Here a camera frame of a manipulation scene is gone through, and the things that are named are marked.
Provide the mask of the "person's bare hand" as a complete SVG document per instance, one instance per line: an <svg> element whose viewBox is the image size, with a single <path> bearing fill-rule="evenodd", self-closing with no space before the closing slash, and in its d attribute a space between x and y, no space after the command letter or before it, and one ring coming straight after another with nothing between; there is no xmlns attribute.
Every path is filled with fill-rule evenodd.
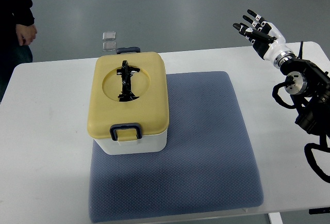
<svg viewBox="0 0 330 224"><path fill-rule="evenodd" d="M16 35L20 46L30 45L36 38L37 28L35 24L25 26L17 24L15 26Z"/></svg>

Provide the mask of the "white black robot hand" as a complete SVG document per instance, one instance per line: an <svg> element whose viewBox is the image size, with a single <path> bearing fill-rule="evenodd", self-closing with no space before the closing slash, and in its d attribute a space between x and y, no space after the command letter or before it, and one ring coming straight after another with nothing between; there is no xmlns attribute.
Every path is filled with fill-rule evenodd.
<svg viewBox="0 0 330 224"><path fill-rule="evenodd" d="M243 19L248 22L234 23L233 27L252 44L253 49L263 60L271 62L276 68L289 59L296 58L293 51L287 47L286 39L276 26L252 10Z"/></svg>

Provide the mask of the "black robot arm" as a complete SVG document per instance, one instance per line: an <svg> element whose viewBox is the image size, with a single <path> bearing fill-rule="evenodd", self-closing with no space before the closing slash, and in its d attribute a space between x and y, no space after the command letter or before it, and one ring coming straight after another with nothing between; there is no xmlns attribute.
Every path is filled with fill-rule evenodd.
<svg viewBox="0 0 330 224"><path fill-rule="evenodd" d="M272 97L282 107L297 110L295 124L308 134L329 136L327 73L303 59L289 59L279 69L286 79L273 87Z"/></svg>

